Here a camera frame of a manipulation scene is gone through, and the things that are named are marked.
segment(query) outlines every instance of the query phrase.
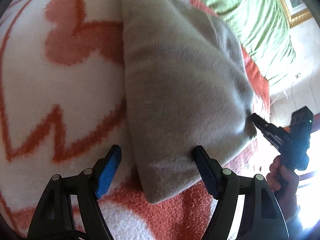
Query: window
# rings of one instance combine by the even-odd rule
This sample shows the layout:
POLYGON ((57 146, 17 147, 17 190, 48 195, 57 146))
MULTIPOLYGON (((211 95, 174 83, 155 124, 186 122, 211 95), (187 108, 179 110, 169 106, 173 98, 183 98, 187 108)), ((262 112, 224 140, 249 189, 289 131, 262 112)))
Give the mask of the window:
POLYGON ((320 130, 311 134, 310 148, 307 151, 309 165, 305 171, 296 171, 300 175, 297 202, 301 207, 299 217, 303 228, 313 227, 320 219, 320 130))

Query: picture frame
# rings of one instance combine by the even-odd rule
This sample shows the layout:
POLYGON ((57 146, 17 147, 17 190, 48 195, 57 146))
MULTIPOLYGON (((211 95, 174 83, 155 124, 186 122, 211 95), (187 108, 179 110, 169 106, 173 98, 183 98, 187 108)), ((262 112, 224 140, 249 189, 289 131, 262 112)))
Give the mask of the picture frame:
POLYGON ((290 28, 312 18, 303 0, 279 0, 290 28))

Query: fleece blanket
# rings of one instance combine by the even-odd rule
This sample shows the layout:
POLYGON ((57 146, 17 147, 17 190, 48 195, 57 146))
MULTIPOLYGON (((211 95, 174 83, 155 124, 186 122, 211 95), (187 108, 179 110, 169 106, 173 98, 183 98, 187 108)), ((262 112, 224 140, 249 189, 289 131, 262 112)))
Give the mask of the fleece blanket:
MULTIPOLYGON (((121 10, 121 0, 14 0, 0 19, 0 212, 22 236, 50 177, 92 167, 113 144, 123 158, 100 207, 115 239, 200 239, 208 225, 215 202, 201 182, 160 204, 145 199, 128 129, 121 10)), ((268 82, 242 51, 254 111, 268 118, 268 82)), ((227 166, 267 173, 259 148, 254 140, 227 166)))

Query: green fabric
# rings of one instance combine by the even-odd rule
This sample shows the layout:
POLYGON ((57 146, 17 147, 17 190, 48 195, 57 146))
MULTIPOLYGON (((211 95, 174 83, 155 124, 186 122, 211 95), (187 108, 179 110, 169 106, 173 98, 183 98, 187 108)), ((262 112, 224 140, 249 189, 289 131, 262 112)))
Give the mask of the green fabric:
POLYGON ((202 0, 229 24, 270 85, 288 74, 295 59, 279 0, 202 0))

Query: human hand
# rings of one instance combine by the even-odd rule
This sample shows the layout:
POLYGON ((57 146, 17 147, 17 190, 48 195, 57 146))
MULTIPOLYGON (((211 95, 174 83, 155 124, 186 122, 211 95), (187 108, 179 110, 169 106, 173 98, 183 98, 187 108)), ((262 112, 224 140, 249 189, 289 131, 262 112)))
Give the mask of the human hand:
POLYGON ((284 165, 280 164, 281 156, 277 156, 273 163, 270 165, 270 173, 267 174, 266 180, 271 188, 272 192, 275 192, 281 188, 280 183, 276 179, 277 174, 281 176, 288 182, 288 186, 284 194, 278 199, 279 206, 281 208, 283 217, 285 220, 292 217, 297 210, 297 189, 300 181, 300 177, 287 169, 284 165))

